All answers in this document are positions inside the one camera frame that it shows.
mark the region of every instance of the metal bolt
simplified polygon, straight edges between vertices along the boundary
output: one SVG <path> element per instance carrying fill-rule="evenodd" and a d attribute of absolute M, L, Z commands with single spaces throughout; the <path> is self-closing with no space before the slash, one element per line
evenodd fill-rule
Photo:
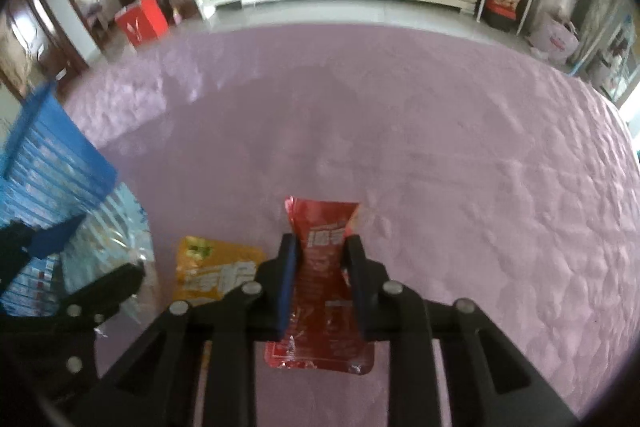
<path fill-rule="evenodd" d="M 82 314 L 82 308 L 77 304 L 69 304 L 66 309 L 66 314 L 69 315 L 69 317 L 79 317 Z"/>
<path fill-rule="evenodd" d="M 189 303 L 187 301 L 175 301 L 169 306 L 169 312 L 172 315 L 184 315 L 189 310 Z"/>
<path fill-rule="evenodd" d="M 82 369 L 82 360 L 79 357 L 69 357 L 66 359 L 66 369 L 72 374 L 80 373 Z"/>
<path fill-rule="evenodd" d="M 473 313 L 476 311 L 476 303 L 471 299 L 458 299 L 456 301 L 456 309 L 462 313 Z"/>
<path fill-rule="evenodd" d="M 382 285 L 382 291 L 387 295 L 400 295 L 403 287 L 402 283 L 398 281 L 386 281 Z"/>
<path fill-rule="evenodd" d="M 262 285 L 259 282 L 249 281 L 242 285 L 242 293 L 246 295 L 260 295 Z"/>

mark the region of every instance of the purple bedspread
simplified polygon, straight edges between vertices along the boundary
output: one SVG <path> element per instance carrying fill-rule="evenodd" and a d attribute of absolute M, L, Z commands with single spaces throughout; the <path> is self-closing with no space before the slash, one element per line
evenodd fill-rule
<path fill-rule="evenodd" d="M 166 302 L 182 236 L 273 256 L 293 194 L 360 201 L 371 258 L 425 298 L 475 299 L 577 412 L 635 338 L 625 127 L 505 47 L 384 26 L 193 33 L 94 71 L 66 109 L 148 211 Z M 377 355 L 366 377 L 259 360 L 259 425 L 385 425 Z"/>

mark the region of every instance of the white bag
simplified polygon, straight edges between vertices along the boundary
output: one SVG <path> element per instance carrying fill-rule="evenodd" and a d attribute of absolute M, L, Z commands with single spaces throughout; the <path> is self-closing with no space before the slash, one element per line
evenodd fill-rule
<path fill-rule="evenodd" d="M 557 21 L 545 13 L 540 26 L 531 33 L 529 43 L 539 52 L 547 54 L 552 62 L 564 64 L 578 49 L 580 41 L 571 22 Z"/>

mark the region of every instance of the red snack package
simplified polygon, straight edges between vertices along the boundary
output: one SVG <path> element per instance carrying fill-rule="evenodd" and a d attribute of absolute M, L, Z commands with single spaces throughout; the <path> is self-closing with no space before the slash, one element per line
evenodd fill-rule
<path fill-rule="evenodd" d="M 358 333 L 351 289 L 340 269 L 344 238 L 357 203 L 287 198 L 285 208 L 302 245 L 289 329 L 279 343 L 267 343 L 271 367 L 329 369 L 366 375 L 374 345 Z"/>

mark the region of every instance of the red box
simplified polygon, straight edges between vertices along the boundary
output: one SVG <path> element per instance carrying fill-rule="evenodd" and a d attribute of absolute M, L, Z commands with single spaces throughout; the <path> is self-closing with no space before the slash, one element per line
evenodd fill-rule
<path fill-rule="evenodd" d="M 169 31 L 157 0 L 139 0 L 130 4 L 116 14 L 115 21 L 136 47 L 154 41 Z"/>

